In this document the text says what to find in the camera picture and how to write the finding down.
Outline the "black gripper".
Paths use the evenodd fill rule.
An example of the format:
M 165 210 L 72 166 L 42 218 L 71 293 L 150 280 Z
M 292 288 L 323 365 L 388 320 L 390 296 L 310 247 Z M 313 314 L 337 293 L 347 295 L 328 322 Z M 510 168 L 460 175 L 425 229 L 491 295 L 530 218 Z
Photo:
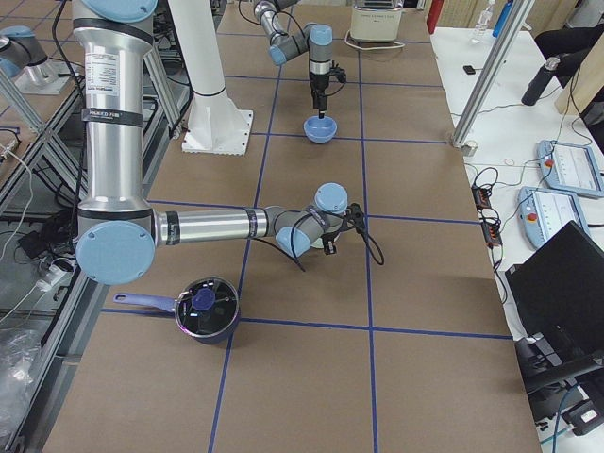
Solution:
M 334 227 L 321 236 L 326 255 L 335 255 L 337 253 L 335 241 L 342 233 L 354 229 L 358 234 L 363 235 L 363 212 L 358 203 L 350 204 L 343 214 L 331 213 L 328 219 L 335 219 L 336 223 Z
M 335 92 L 327 93 L 327 88 L 332 77 L 335 77 L 339 83 L 344 85 L 347 77 L 344 68 L 339 65 L 331 65 L 327 68 L 325 65 L 312 65 L 310 67 L 310 92 L 313 107 L 318 110 L 318 118 L 324 119 L 326 116 L 327 99 Z

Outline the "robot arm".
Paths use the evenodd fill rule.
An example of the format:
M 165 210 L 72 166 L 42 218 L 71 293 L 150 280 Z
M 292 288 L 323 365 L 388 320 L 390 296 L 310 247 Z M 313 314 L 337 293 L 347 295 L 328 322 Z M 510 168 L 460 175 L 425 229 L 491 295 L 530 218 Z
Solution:
M 305 54 L 309 57 L 310 93 L 313 107 L 317 110 L 317 120 L 327 120 L 328 99 L 335 92 L 328 92 L 332 78 L 341 88 L 346 83 L 345 69 L 332 57 L 332 28 L 329 25 L 308 23 L 298 26 L 295 34 L 290 34 L 281 26 L 278 15 L 289 15 L 287 8 L 297 1 L 253 1 L 253 13 L 269 40 L 269 56 L 276 66 Z
M 206 1 L 166 5 L 183 59 L 184 102 L 176 105 L 179 138 L 159 149 L 143 98 L 154 87 L 149 62 L 158 52 L 156 1 L 67 1 L 71 36 L 82 53 L 75 67 L 85 155 L 76 164 L 79 194 L 74 256 L 91 280 L 109 286 L 141 278 L 162 246 L 275 238 L 295 258 L 337 235 L 348 213 L 345 188 L 319 186 L 299 208 L 261 207 L 252 197 L 195 202 L 210 157 L 231 162 L 255 154 L 254 114 L 227 92 L 216 26 Z

